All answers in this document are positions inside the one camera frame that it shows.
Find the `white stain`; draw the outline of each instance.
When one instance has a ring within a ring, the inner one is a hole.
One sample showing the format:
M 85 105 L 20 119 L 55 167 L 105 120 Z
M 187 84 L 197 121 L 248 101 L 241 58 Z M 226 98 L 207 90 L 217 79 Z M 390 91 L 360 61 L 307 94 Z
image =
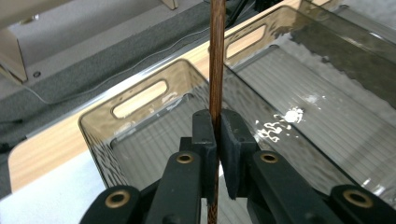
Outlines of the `white stain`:
M 284 119 L 288 123 L 300 123 L 300 121 L 303 119 L 303 113 L 304 111 L 301 108 L 294 107 L 286 112 Z

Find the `brown rod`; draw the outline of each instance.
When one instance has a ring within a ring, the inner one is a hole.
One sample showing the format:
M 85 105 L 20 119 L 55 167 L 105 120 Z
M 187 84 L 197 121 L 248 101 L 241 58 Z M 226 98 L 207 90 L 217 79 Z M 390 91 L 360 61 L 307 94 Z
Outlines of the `brown rod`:
M 209 112 L 212 117 L 215 136 L 219 148 L 224 57 L 225 0 L 211 0 L 210 10 Z M 219 156 L 217 160 L 215 200 L 207 209 L 207 223 L 209 224 L 216 224 L 218 221 Z

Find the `transparent storage container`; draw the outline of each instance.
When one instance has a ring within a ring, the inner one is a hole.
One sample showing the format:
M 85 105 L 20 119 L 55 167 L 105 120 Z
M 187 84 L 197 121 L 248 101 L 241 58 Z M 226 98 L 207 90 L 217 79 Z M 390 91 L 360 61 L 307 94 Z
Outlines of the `transparent storage container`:
M 226 36 L 223 107 L 313 188 L 360 185 L 395 206 L 396 66 L 344 37 L 290 7 Z M 143 189 L 161 178 L 208 94 L 180 60 L 85 113 L 79 126 L 106 186 Z M 219 222 L 249 223 L 246 201 L 229 200 L 219 182 Z

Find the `screw hole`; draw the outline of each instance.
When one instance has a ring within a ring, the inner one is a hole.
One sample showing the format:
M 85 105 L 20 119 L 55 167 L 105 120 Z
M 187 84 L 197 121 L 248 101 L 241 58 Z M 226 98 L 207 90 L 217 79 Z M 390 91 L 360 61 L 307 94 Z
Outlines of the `screw hole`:
M 33 77 L 40 77 L 41 76 L 41 73 L 40 72 L 34 72 L 33 73 Z
M 105 204 L 109 208 L 119 208 L 124 206 L 131 199 L 131 195 L 125 189 L 117 190 L 107 196 Z
M 277 162 L 277 156 L 274 154 L 269 154 L 269 153 L 264 153 L 261 155 L 262 161 L 268 162 L 268 163 L 276 163 Z
M 190 154 L 182 154 L 177 157 L 177 161 L 179 163 L 187 164 L 194 160 L 194 158 Z
M 373 206 L 373 201 L 366 194 L 355 190 L 348 189 L 343 193 L 344 198 L 352 204 L 362 208 L 370 208 Z

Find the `wooden table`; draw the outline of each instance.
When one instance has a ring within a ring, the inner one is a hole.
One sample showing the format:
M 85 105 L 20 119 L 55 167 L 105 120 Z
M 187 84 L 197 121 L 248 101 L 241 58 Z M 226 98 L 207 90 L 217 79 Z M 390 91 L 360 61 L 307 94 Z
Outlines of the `wooden table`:
M 322 4 L 326 1 L 319 0 L 314 2 Z M 277 6 L 265 10 L 256 17 L 253 17 L 248 21 L 239 24 L 233 29 L 227 31 L 225 35 L 231 34 L 232 32 L 249 24 L 250 22 L 256 20 L 258 17 L 270 12 L 271 10 L 279 7 L 280 5 L 288 5 L 297 8 L 299 4 L 300 0 L 285 0 Z M 238 42 L 238 45 L 234 47 L 242 48 L 244 46 L 248 46 L 249 43 L 251 43 L 254 39 L 257 39 L 257 36 L 255 37 L 254 35 L 248 35 L 248 38 L 244 38 L 242 42 Z M 173 61 L 178 59 L 186 59 L 190 61 L 198 69 L 198 71 L 201 72 L 201 74 L 208 78 L 208 48 L 209 43 L 205 42 L 201 46 L 190 50 L 189 52 L 177 57 Z M 127 88 L 128 87 L 121 87 L 118 92 L 123 91 Z M 42 131 L 41 133 L 38 133 L 35 136 L 28 138 L 24 142 L 17 145 L 10 153 L 8 159 L 12 191 L 16 191 L 26 186 L 32 181 L 38 179 L 40 176 L 48 173 L 56 167 L 75 158 L 80 153 L 88 150 L 85 140 L 78 127 L 79 117 L 84 112 L 94 108 L 103 101 L 112 98 L 118 92 L 112 91 L 111 94 L 106 94 L 105 97 L 101 98 L 100 100 L 96 100 L 94 103 L 80 109 L 69 117 L 50 126 L 48 129 Z

